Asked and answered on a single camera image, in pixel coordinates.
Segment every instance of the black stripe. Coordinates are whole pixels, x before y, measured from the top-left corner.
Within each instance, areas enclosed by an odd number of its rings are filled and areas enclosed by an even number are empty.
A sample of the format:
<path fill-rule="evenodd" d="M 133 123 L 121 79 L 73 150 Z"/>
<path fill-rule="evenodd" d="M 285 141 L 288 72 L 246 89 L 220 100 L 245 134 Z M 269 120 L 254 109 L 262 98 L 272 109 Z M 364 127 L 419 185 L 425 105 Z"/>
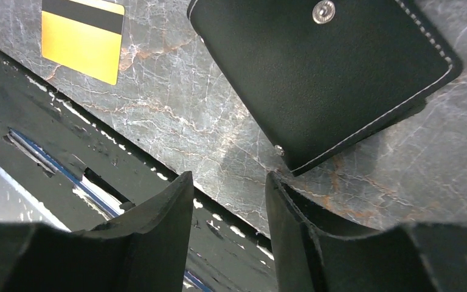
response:
<path fill-rule="evenodd" d="M 42 11 L 108 30 L 109 32 L 118 33 L 119 35 L 122 33 L 124 15 L 74 1 L 42 0 Z"/>

